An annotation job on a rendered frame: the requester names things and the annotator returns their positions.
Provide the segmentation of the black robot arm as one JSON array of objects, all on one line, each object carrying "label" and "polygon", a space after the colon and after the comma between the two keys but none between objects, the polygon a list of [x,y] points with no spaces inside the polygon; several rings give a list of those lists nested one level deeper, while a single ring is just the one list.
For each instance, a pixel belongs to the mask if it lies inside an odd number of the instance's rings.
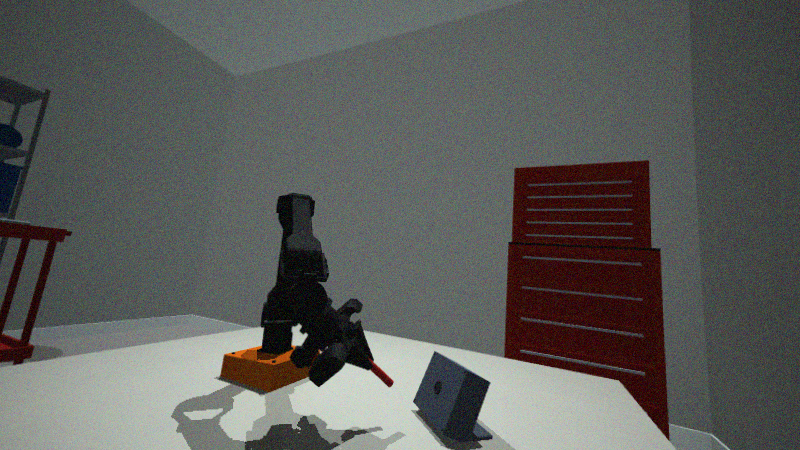
[{"label": "black robot arm", "polygon": [[[321,243],[313,236],[314,208],[315,201],[309,195],[279,196],[277,213],[283,237],[277,283],[263,304],[263,340],[257,352],[281,354],[293,350],[292,327],[319,316],[327,305],[326,290],[318,282],[327,282],[329,269]],[[296,368],[311,367],[319,350],[327,348],[314,334],[306,333],[304,344],[295,346],[289,357]]]}]

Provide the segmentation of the blue-grey square panel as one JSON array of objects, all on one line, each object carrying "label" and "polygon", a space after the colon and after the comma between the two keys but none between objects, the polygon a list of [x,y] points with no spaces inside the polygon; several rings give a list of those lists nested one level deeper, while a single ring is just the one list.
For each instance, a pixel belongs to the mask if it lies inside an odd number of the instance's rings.
[{"label": "blue-grey square panel", "polygon": [[459,442],[492,439],[477,423],[490,384],[434,350],[413,403],[446,437]]}]

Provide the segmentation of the red peg with white band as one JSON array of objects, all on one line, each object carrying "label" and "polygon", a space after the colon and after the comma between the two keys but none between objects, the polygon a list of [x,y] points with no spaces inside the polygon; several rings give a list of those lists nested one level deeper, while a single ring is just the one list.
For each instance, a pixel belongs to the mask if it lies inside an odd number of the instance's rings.
[{"label": "red peg with white band", "polygon": [[[370,359],[370,358],[369,358]],[[382,381],[384,382],[389,388],[393,385],[394,381],[385,374],[373,361],[370,359],[370,362],[373,366],[371,371]]]}]

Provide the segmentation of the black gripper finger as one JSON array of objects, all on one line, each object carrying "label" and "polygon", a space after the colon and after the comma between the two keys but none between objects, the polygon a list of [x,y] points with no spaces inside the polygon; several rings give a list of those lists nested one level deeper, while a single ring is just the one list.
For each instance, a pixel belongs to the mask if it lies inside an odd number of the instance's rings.
[{"label": "black gripper finger", "polygon": [[370,371],[373,368],[369,357],[365,353],[364,349],[362,348],[356,337],[351,339],[351,343],[347,351],[348,351],[348,357],[346,360],[347,364],[365,369],[367,371]]},{"label": "black gripper finger", "polygon": [[370,359],[372,359],[372,361],[374,362],[374,358],[373,358],[373,355],[371,353],[371,350],[370,350],[370,347],[368,345],[368,342],[366,340],[366,337],[365,337],[365,334],[364,334],[360,319],[357,322],[355,322],[353,331],[351,331],[346,337],[348,339],[350,339],[350,340],[352,338],[356,337],[357,340],[359,341],[360,345],[364,349],[365,353],[367,354],[367,356]]}]

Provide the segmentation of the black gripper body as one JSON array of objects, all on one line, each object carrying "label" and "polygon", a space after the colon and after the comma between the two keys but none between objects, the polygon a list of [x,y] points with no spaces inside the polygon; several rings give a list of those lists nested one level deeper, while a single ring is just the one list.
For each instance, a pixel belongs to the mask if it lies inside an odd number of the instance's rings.
[{"label": "black gripper body", "polygon": [[317,387],[322,386],[345,366],[351,343],[346,336],[353,331],[355,325],[349,320],[354,312],[361,312],[363,306],[358,299],[351,298],[336,311],[331,306],[332,302],[328,298],[327,305],[319,316],[299,322],[303,334],[309,331],[328,346],[316,357],[308,372],[309,380]]}]

